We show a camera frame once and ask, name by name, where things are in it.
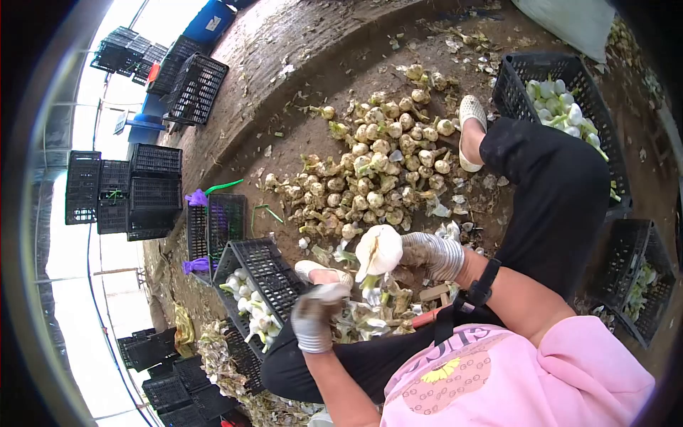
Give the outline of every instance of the hand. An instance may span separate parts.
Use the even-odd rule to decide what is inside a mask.
[[[404,234],[401,240],[401,264],[424,266],[431,280],[456,280],[465,260],[464,249],[458,241],[420,232]]]
[[[318,285],[299,298],[292,310],[292,328],[301,351],[325,353],[332,349],[330,317],[339,311],[352,286],[349,276],[341,283]]]

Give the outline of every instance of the woman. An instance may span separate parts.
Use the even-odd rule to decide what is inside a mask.
[[[600,319],[577,316],[565,302],[604,221],[607,164],[589,144],[547,126],[501,118],[487,133],[473,96],[462,100],[460,123],[461,167],[474,172],[485,163],[517,186],[490,311],[456,316],[453,335],[436,345],[432,324],[333,346],[329,316],[353,280],[299,262],[297,272],[318,286],[300,298],[292,327],[268,353],[265,386],[324,402],[336,426],[629,425],[654,379]],[[454,240],[424,233],[402,240],[403,264],[421,253],[430,278],[465,289],[488,263]]]

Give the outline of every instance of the white shoe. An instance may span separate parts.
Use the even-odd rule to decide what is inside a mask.
[[[486,133],[486,113],[484,113],[484,108],[479,104],[478,99],[472,95],[466,95],[462,101],[460,101],[460,113],[458,119],[460,120],[460,142],[458,143],[458,151],[460,151],[460,167],[468,172],[477,172],[482,168],[482,165],[475,165],[465,158],[462,153],[462,131],[464,130],[465,121],[470,118],[475,118],[479,120],[484,128],[484,133]]]
[[[337,276],[339,277],[339,281],[330,284],[330,285],[337,285],[341,284],[341,286],[344,289],[350,290],[353,287],[353,277],[341,270],[337,270],[336,268],[327,268],[321,264],[318,264],[317,262],[314,261],[309,261],[309,260],[302,260],[297,262],[294,265],[294,271],[296,272],[296,275],[299,277],[299,279],[303,280],[304,282],[310,284],[311,283],[311,278],[308,276],[308,274],[312,270],[331,270],[331,271],[336,271]]]

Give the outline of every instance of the white label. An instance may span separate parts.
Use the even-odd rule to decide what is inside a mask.
[[[209,21],[209,23],[206,25],[206,29],[209,31],[214,31],[216,27],[218,27],[218,24],[221,22],[221,19],[218,16],[214,15],[214,18]]]

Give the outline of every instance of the soil ground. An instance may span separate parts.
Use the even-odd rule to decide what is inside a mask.
[[[483,33],[491,42],[489,52],[498,58],[510,51],[572,51],[512,4],[503,4],[500,10],[480,10],[475,16],[464,14],[464,10],[436,14],[429,10],[431,5],[426,1],[261,0],[241,12],[212,55],[227,63],[231,70],[208,123],[184,128],[161,141],[163,145],[184,148],[184,192],[244,178],[234,191],[247,196],[249,220],[251,209],[259,204],[268,204],[285,219],[285,223],[280,224],[264,210],[259,210],[253,230],[251,224],[247,224],[247,236],[262,237],[274,232],[278,247],[293,264],[306,256],[297,245],[301,235],[293,223],[286,221],[291,212],[288,208],[283,210],[279,196],[261,192],[256,187],[258,172],[262,169],[263,178],[270,172],[292,176],[301,171],[300,154],[317,154],[321,158],[333,156],[338,161],[340,150],[344,150],[342,143],[329,137],[325,120],[311,118],[296,106],[332,105],[338,113],[343,113],[350,99],[366,100],[375,91],[385,91],[398,101],[410,94],[412,86],[394,65],[418,61],[428,70],[437,68],[460,81],[458,102],[463,95],[473,94],[485,109],[495,112],[495,106],[489,101],[491,76],[477,68],[482,53],[467,47],[457,54],[449,53],[445,43],[448,36],[428,29],[443,19],[449,20],[449,25],[460,26],[465,34]],[[401,47],[393,51],[389,38],[398,33],[403,33],[396,39]],[[294,64],[296,70],[286,79],[278,80],[277,74],[284,64]],[[619,129],[619,140],[624,144],[634,200],[630,217],[655,220],[671,258],[675,259],[673,228],[678,175],[671,159],[657,159],[656,152],[660,152],[661,147],[653,145],[652,135],[658,125],[640,78],[632,75],[628,66],[612,61],[610,67],[611,73],[605,76],[592,68],[590,71]],[[452,111],[446,112],[443,95],[432,95],[428,105],[430,116],[454,117],[457,104]],[[275,132],[282,132],[283,137],[276,137]],[[438,144],[455,144],[457,154],[457,138],[458,132],[442,137]],[[272,146],[272,154],[265,157],[268,146]],[[647,154],[642,160],[641,149]],[[476,175],[468,176],[472,190],[466,195],[473,205],[470,209],[473,217],[452,217],[460,222],[475,222],[480,230],[471,238],[487,255],[495,252],[503,238],[512,216],[514,194],[511,184],[493,191],[484,189],[481,181],[489,173],[484,168]],[[451,206],[451,194],[442,196],[442,203]],[[434,231],[444,220],[416,215],[412,230]],[[595,274],[604,257],[608,233],[609,224],[606,224],[602,243],[596,247],[593,261],[587,268],[585,282]],[[318,244],[327,247],[336,242]],[[187,307],[198,333],[202,323],[227,316],[213,288],[182,274],[181,261],[187,259],[183,221],[179,221],[169,238],[145,242],[144,247],[148,277],[154,282],[154,294],[170,323],[173,323],[174,301]],[[679,287],[677,284],[677,292],[650,349],[642,349],[624,331],[617,330],[617,336],[655,377],[663,373],[669,344],[680,323],[683,298]]]

